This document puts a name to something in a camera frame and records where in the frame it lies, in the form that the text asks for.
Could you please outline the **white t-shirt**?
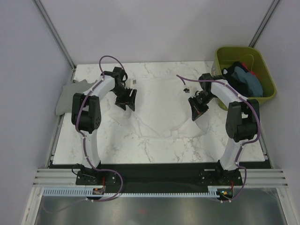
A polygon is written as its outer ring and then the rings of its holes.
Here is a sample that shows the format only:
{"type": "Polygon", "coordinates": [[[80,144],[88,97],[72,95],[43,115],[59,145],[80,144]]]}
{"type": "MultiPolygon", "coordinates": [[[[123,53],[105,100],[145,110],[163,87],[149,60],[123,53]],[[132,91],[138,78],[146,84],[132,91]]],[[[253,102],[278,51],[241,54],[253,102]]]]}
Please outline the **white t-shirt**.
{"type": "Polygon", "coordinates": [[[140,78],[135,111],[122,110],[115,106],[109,116],[117,123],[142,138],[177,139],[204,135],[210,127],[211,116],[205,113],[192,121],[188,98],[201,90],[197,82],[182,81],[177,77],[140,78]]]}

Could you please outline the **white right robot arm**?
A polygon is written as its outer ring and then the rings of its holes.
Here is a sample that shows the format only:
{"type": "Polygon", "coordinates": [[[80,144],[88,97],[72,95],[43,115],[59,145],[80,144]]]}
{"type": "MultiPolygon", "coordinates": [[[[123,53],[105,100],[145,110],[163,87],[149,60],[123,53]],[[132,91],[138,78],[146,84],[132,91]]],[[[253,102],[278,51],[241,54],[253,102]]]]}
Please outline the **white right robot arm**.
{"type": "Polygon", "coordinates": [[[229,137],[224,154],[219,160],[220,170],[215,172],[215,180],[226,184],[232,178],[230,171],[239,168],[239,156],[244,145],[259,139],[259,103],[237,92],[221,75],[202,74],[197,83],[202,91],[196,91],[188,101],[191,106],[192,121],[198,120],[209,109],[208,103],[218,98],[227,107],[225,130],[229,137]]]}

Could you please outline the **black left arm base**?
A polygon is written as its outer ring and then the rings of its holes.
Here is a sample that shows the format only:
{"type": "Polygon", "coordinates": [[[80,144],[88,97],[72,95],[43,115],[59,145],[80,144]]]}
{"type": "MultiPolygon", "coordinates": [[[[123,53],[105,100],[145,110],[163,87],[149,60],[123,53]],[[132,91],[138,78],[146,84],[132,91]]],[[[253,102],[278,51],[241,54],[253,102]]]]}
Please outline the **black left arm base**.
{"type": "Polygon", "coordinates": [[[85,186],[105,186],[115,185],[118,180],[116,172],[96,171],[92,168],[87,168],[81,164],[75,164],[71,172],[76,176],[76,185],[85,186]]]}

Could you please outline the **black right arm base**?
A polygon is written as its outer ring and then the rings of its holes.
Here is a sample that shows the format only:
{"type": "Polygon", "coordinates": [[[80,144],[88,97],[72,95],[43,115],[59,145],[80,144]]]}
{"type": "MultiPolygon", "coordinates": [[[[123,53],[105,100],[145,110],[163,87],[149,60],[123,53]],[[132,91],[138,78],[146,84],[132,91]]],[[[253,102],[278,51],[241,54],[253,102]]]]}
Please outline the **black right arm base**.
{"type": "Polygon", "coordinates": [[[238,168],[225,170],[220,163],[217,163],[213,169],[201,170],[199,177],[203,186],[239,186],[243,183],[238,168]]]}

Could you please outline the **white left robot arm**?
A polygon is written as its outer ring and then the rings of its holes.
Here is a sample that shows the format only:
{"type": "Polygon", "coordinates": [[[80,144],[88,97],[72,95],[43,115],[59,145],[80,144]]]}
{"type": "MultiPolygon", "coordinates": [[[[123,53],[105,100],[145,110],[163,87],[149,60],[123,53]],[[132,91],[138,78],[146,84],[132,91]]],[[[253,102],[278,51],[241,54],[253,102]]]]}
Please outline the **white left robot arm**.
{"type": "Polygon", "coordinates": [[[97,131],[102,119],[100,102],[112,92],[116,96],[116,106],[134,112],[137,94],[137,90],[132,88],[134,84],[136,81],[128,79],[123,67],[114,67],[113,71],[104,71],[100,80],[87,91],[73,95],[71,122],[81,138],[82,165],[90,168],[86,178],[92,184],[99,184],[103,179],[103,173],[97,169],[101,163],[97,145],[97,131]]]}

